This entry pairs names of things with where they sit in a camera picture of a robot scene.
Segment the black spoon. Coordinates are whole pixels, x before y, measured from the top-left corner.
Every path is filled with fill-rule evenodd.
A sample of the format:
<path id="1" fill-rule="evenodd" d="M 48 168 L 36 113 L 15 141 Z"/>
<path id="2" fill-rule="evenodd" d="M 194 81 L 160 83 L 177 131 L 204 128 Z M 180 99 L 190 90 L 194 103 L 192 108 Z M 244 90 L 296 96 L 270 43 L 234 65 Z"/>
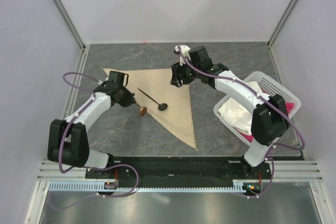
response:
<path id="1" fill-rule="evenodd" d="M 145 93 L 143 90 L 139 89 L 138 90 L 144 94 L 147 98 L 149 98 L 150 100 L 152 100 L 154 103 L 157 104 L 158 110 L 159 111 L 165 111 L 168 108 L 168 104 L 167 103 L 158 103 L 155 99 L 153 99 L 151 96 L 149 96 L 147 93 Z"/>

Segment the beige cloth napkin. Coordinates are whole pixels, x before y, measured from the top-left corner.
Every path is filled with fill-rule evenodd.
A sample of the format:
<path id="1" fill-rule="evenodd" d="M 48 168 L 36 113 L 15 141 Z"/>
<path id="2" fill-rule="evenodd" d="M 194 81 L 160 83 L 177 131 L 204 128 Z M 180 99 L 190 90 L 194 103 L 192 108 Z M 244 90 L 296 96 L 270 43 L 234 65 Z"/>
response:
<path id="1" fill-rule="evenodd" d="M 126 109 L 120 106 L 106 113 L 110 121 L 108 138 L 120 141 L 123 154 L 191 155 L 198 152 L 194 132 L 190 88 L 170 85 L 169 69 L 127 70 L 128 89 L 135 94 L 137 104 L 147 107 L 145 116 L 139 115 L 135 104 Z M 158 103 L 167 103 L 165 111 L 139 90 Z"/>

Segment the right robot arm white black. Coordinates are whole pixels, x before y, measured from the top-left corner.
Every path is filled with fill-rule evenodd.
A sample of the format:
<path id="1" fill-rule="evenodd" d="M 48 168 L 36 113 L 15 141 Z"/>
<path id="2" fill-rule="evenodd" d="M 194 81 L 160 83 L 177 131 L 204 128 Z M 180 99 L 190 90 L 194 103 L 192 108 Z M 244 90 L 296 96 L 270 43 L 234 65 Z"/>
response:
<path id="1" fill-rule="evenodd" d="M 171 85 L 180 88 L 199 79 L 201 83 L 229 95 L 252 115 L 251 134 L 254 139 L 244 154 L 245 162 L 241 164 L 240 172 L 245 178 L 254 178 L 271 144 L 289 128 L 284 98 L 257 91 L 225 65 L 214 64 L 204 46 L 189 48 L 178 45 L 174 53 L 180 59 L 171 66 Z"/>

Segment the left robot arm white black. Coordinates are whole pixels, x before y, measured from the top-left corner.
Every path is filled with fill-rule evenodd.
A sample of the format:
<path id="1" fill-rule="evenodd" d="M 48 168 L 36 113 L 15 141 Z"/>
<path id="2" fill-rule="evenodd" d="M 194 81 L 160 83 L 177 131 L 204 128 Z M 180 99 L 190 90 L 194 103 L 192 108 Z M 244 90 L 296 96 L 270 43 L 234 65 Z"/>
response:
<path id="1" fill-rule="evenodd" d="M 135 104 L 134 93 L 127 89 L 129 75 L 111 70 L 105 81 L 90 92 L 89 99 L 73 114 L 50 124 L 47 158 L 58 163 L 61 173 L 74 167 L 92 168 L 103 178 L 115 173 L 113 156 L 89 147 L 88 131 L 94 122 L 115 104 L 127 108 Z"/>

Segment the copper spoon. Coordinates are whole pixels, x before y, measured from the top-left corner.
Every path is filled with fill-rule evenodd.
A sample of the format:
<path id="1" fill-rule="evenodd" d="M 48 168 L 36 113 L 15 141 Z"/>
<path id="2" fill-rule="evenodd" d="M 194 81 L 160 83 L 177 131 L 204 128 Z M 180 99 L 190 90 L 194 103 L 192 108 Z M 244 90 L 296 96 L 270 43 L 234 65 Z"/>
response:
<path id="1" fill-rule="evenodd" d="M 147 114 L 147 107 L 145 106 L 140 106 L 139 104 L 136 103 L 136 105 L 139 107 L 139 115 L 140 116 L 145 116 Z"/>

